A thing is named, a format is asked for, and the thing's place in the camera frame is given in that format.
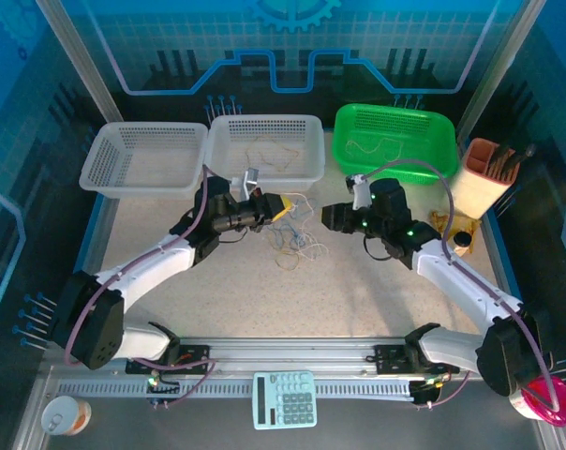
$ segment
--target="green plastic basket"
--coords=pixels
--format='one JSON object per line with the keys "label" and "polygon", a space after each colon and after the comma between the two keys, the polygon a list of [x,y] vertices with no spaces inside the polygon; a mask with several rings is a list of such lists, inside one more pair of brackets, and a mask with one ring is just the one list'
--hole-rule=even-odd
{"label": "green plastic basket", "polygon": [[[396,159],[428,162],[448,178],[458,170],[454,125],[436,112],[351,104],[337,112],[333,156],[346,175],[369,173]],[[416,164],[387,169],[375,178],[393,177],[429,185],[438,177]]]}

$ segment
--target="plastic basket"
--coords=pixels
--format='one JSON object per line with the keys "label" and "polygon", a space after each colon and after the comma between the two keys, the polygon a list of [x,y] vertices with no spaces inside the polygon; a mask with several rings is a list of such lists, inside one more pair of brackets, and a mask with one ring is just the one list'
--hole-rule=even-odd
{"label": "plastic basket", "polygon": [[[447,178],[458,170],[454,135],[452,122],[436,112],[351,104],[337,112],[333,155],[346,175],[372,172],[396,159],[415,158],[428,162]],[[383,177],[421,185],[438,179],[414,164],[375,176]]]}
{"label": "plastic basket", "polygon": [[258,169],[265,191],[306,191],[324,175],[322,123],[313,115],[221,115],[210,128],[206,165],[226,178]]}
{"label": "plastic basket", "polygon": [[113,122],[97,134],[79,184],[106,197],[191,198],[208,128],[178,122]]}

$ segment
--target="white plastic basket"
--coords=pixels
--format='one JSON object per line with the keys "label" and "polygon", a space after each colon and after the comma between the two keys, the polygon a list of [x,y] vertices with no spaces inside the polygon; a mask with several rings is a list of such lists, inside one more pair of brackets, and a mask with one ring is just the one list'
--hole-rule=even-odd
{"label": "white plastic basket", "polygon": [[205,161],[230,179],[258,169],[264,191],[306,191],[324,175],[322,123],[313,115],[221,115],[210,128]]}
{"label": "white plastic basket", "polygon": [[191,198],[208,129],[179,122],[113,122],[97,134],[79,184],[106,197]]}

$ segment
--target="white cup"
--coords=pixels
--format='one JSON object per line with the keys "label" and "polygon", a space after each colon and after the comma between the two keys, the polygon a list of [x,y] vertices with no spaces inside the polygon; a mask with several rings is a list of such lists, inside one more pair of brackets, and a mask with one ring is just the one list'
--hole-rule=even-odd
{"label": "white cup", "polygon": [[87,427],[91,416],[92,407],[85,400],[61,396],[43,410],[41,427],[53,436],[74,436]]}

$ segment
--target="pen holder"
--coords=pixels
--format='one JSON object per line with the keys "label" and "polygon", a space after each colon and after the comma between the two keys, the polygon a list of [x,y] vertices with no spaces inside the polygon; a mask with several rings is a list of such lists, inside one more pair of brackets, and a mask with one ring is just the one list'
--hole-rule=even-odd
{"label": "pen holder", "polygon": [[514,153],[511,148],[492,165],[489,160],[498,144],[475,138],[462,158],[462,164],[452,182],[454,207],[460,214],[470,218],[481,218],[496,200],[513,184],[518,175],[518,166],[501,176],[501,168]]}

